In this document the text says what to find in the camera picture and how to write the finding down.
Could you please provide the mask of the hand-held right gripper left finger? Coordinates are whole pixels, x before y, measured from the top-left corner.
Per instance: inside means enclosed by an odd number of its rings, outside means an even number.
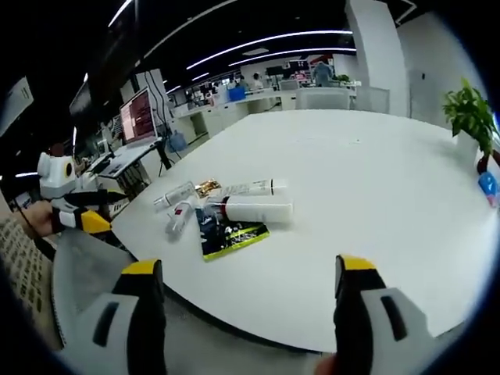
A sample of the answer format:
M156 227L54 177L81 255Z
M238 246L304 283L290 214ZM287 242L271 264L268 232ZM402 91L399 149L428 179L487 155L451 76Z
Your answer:
M166 374L160 259L133 262L76 319L62 361L75 374Z

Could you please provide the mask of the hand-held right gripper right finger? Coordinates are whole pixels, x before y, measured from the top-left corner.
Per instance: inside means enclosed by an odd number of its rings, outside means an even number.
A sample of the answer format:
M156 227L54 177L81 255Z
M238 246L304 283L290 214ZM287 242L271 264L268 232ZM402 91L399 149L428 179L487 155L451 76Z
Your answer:
M417 374L441 342L427 317L405 294L388 287L375 265L336 257L334 311L340 374Z

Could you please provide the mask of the person's left hand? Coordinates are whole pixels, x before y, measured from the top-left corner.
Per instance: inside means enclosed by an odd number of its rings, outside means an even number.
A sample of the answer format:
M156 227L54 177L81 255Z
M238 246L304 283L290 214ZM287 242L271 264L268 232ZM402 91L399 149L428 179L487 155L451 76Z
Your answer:
M27 221L41 237L47 237L59 232L59 226L54 223L53 206L50 202L39 201L26 209Z

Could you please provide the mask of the person's right hand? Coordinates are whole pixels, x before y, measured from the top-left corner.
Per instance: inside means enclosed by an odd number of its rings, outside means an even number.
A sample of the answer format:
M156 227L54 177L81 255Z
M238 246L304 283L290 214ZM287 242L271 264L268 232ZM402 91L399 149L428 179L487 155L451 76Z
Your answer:
M314 375L337 375L338 371L338 356L336 353L323 355L314 369Z

